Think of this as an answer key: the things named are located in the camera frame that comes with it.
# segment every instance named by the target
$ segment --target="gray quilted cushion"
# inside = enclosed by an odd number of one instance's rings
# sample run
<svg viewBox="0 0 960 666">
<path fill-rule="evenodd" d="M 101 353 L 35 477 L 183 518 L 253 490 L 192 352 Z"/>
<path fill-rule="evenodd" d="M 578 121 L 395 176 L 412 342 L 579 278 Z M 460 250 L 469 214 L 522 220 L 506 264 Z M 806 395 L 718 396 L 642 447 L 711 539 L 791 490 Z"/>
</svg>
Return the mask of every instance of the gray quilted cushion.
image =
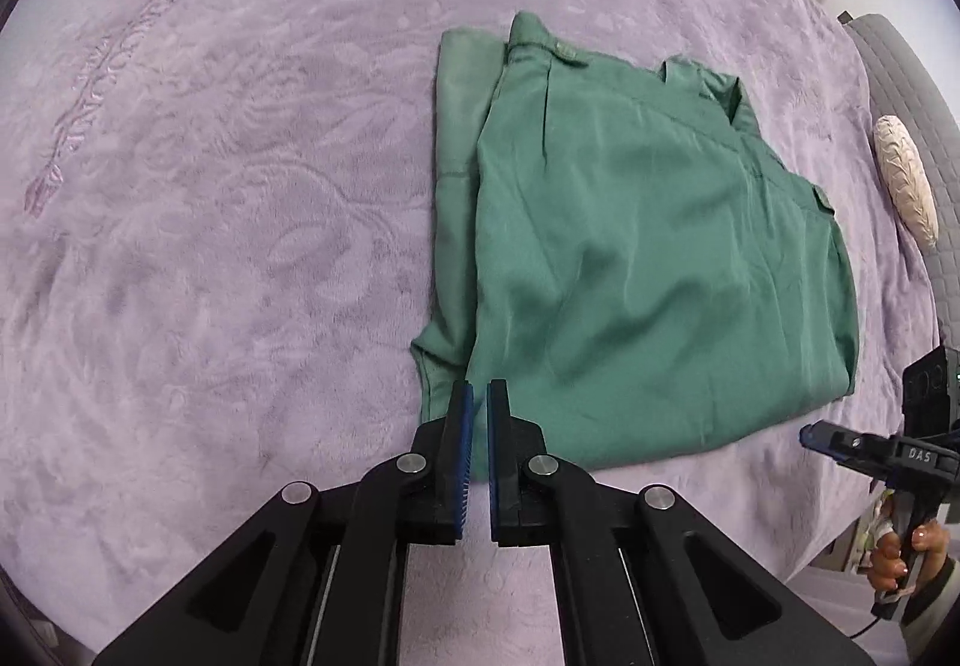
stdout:
<svg viewBox="0 0 960 666">
<path fill-rule="evenodd" d="M 960 128 L 913 49 L 885 17 L 847 24 L 870 80 L 874 121 L 899 116 L 917 144 L 940 222 L 936 251 L 923 260 L 933 284 L 944 341 L 960 344 Z"/>
</svg>

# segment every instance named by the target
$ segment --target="metal screw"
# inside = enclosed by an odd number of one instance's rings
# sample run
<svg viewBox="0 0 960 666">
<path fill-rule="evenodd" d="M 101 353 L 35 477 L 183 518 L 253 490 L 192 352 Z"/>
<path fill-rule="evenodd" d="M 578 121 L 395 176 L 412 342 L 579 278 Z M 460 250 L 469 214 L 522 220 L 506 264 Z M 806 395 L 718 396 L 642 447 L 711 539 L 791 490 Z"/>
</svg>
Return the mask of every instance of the metal screw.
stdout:
<svg viewBox="0 0 960 666">
<path fill-rule="evenodd" d="M 552 455 L 534 455 L 533 458 L 530 458 L 527 466 L 537 476 L 548 477 L 551 474 L 557 473 L 557 469 L 560 468 L 560 463 L 557 463 L 557 459 L 552 457 Z"/>
<path fill-rule="evenodd" d="M 667 487 L 651 487 L 643 493 L 643 500 L 650 508 L 669 509 L 677 503 L 677 496 Z"/>
<path fill-rule="evenodd" d="M 309 501 L 311 495 L 313 495 L 313 490 L 306 482 L 290 482 L 280 492 L 280 497 L 287 503 L 303 503 Z"/>
<path fill-rule="evenodd" d="M 408 452 L 397 458 L 397 468 L 400 468 L 404 474 L 419 474 L 426 468 L 426 458 L 416 452 Z"/>
</svg>

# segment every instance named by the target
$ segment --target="folded green shirt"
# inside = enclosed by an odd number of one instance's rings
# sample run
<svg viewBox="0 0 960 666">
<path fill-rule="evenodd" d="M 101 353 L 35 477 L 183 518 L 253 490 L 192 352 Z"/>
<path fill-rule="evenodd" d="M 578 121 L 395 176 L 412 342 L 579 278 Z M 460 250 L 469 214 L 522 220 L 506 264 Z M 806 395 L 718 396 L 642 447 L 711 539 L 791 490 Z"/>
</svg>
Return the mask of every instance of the folded green shirt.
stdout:
<svg viewBox="0 0 960 666">
<path fill-rule="evenodd" d="M 736 78 L 634 68 L 521 13 L 506 45 L 443 35 L 436 150 L 421 419 L 456 379 L 481 399 L 506 379 L 550 453 L 597 468 L 704 452 L 853 392 L 843 236 Z"/>
</svg>

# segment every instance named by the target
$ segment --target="beige embroidered pillow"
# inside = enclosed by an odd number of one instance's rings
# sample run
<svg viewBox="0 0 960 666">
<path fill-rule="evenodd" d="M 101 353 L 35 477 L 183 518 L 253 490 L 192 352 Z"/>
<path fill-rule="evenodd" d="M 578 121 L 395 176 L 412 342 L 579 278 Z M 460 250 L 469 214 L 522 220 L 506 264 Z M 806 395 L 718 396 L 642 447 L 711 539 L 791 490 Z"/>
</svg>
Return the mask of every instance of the beige embroidered pillow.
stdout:
<svg viewBox="0 0 960 666">
<path fill-rule="evenodd" d="M 923 172 L 917 145 L 899 118 L 881 116 L 877 119 L 874 150 L 880 175 L 906 229 L 917 239 L 921 249 L 932 250 L 940 234 L 933 192 Z"/>
</svg>

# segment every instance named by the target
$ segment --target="purple blanket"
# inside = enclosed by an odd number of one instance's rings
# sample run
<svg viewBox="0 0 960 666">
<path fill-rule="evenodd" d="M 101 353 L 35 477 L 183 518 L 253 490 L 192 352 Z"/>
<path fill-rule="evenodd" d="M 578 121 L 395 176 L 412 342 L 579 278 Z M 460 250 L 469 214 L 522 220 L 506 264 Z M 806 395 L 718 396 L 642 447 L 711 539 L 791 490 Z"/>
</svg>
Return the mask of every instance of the purple blanket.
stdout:
<svg viewBox="0 0 960 666">
<path fill-rule="evenodd" d="M 517 10 L 654 67 L 741 76 L 765 139 L 832 198 L 856 276 L 856 394 L 819 416 L 893 431 L 935 337 L 917 247 L 867 140 L 867 80 L 810 0 L 115 0 L 0 101 L 0 563 L 99 649 L 290 479 L 403 451 L 430 302 L 440 33 Z M 600 474 L 677 487 L 786 578 L 867 482 L 795 422 Z M 544 550 L 414 549 L 402 662 L 560 662 Z"/>
</svg>

